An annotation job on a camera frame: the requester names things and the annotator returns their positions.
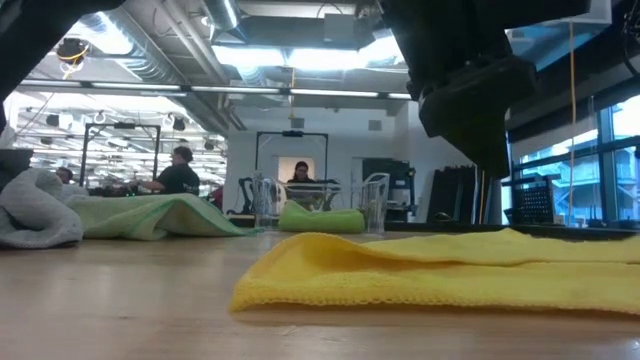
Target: black t-shirt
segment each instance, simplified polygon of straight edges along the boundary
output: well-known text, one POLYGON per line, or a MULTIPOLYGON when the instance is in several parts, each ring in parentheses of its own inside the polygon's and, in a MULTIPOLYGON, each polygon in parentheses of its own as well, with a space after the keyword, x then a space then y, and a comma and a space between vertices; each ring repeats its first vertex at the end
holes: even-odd
POLYGON ((163 194, 200 194, 200 178, 187 164, 169 166, 156 181, 164 185, 163 194))

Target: woman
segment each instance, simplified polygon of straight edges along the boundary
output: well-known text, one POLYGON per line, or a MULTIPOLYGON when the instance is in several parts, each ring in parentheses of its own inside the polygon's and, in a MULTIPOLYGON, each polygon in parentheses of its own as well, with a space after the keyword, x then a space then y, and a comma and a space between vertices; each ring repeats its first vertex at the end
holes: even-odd
POLYGON ((315 181, 309 178, 309 165, 304 161, 298 161, 296 164, 296 170, 293 173, 293 179, 287 181, 287 184, 304 184, 315 183, 315 181))
MULTIPOLYGON (((304 161, 298 161, 296 171, 293 173, 293 179, 287 181, 287 184, 315 184, 315 181, 309 178, 309 165, 304 161)), ((313 202, 317 198, 316 193, 319 189, 310 186, 287 186, 287 196, 290 200, 297 202, 307 210, 313 209, 313 202)))

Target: metal frame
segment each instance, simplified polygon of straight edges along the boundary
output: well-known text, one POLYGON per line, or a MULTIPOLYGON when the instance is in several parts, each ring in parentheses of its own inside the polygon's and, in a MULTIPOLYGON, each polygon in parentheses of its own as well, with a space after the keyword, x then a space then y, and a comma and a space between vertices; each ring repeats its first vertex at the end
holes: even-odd
POLYGON ((115 123, 115 124, 96 124, 96 123, 88 123, 85 124, 84 129, 84 143, 82 145, 82 162, 80 164, 80 179, 78 183, 80 187, 84 186, 84 176, 87 167, 87 151, 89 148, 89 142, 93 140, 93 136, 89 132, 91 128, 114 128, 114 129, 136 129, 136 128, 147 128, 147 129, 156 129, 156 138, 155 138, 155 154, 153 157, 153 180, 156 179, 156 175, 158 173, 158 153, 160 152, 160 125, 138 125, 138 124, 129 124, 129 123, 115 123))
POLYGON ((305 133, 302 131, 295 131, 295 132, 290 132, 290 131, 258 131, 256 133, 256 158, 255 158, 255 166, 254 166, 254 170, 258 170, 258 155, 260 153, 260 137, 262 137, 262 135, 282 135, 283 137, 305 137, 305 136, 321 136, 324 138, 324 142, 325 142, 325 146, 324 146, 324 180, 327 180, 327 174, 328 174, 328 169, 329 169, 329 134, 325 134, 325 133, 305 133), (287 135, 288 133, 295 133, 296 136, 293 135, 287 135))

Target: yellow cable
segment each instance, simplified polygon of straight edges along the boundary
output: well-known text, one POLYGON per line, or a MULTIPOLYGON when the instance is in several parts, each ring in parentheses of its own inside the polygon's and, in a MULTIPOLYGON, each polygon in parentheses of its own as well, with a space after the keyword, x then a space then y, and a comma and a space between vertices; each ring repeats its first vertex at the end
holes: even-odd
MULTIPOLYGON (((291 87, 290 89, 293 89, 296 86, 296 68, 291 68, 291 87)), ((289 95, 290 96, 290 101, 289 101, 289 105, 291 106, 289 108, 290 113, 289 113, 289 119, 293 119, 296 116, 293 114, 293 100, 294 97, 293 95, 289 95)))
POLYGON ((64 76, 62 77, 62 80, 67 80, 69 78, 69 76, 71 76, 71 74, 73 74, 76 70, 76 62, 78 62, 78 59, 74 59, 73 60, 73 64, 69 67, 69 70, 64 72, 64 76))
POLYGON ((480 190, 480 220, 478 221, 482 224, 482 210, 484 208, 484 170, 482 171, 482 189, 480 190))
POLYGON ((573 163, 576 126, 576 62, 574 54, 573 21, 569 20, 569 62, 571 65, 571 152, 569 155, 569 225, 573 214, 573 163))

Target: person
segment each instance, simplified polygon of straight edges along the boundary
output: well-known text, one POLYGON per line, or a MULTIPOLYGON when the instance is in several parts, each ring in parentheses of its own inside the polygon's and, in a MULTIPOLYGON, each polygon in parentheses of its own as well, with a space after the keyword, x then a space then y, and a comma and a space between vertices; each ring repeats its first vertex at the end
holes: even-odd
POLYGON ((315 181, 309 177, 309 165, 304 161, 296 163, 293 178, 287 184, 314 184, 315 181))
POLYGON ((56 175, 64 185, 69 185, 73 179, 73 172, 66 167, 59 167, 58 170, 56 170, 56 175))
POLYGON ((171 166, 164 169, 155 181, 132 181, 129 186, 142 186, 161 194, 189 193, 198 196, 200 193, 200 178, 189 167, 193 161, 193 153, 186 146, 173 149, 171 166))
MULTIPOLYGON (((287 181, 287 184, 315 184, 315 180, 309 177, 309 165, 304 161, 298 161, 293 173, 293 178, 287 181)), ((313 186, 292 185, 287 186, 287 197, 297 202, 307 210, 312 210, 315 200, 319 197, 318 189, 313 186)))

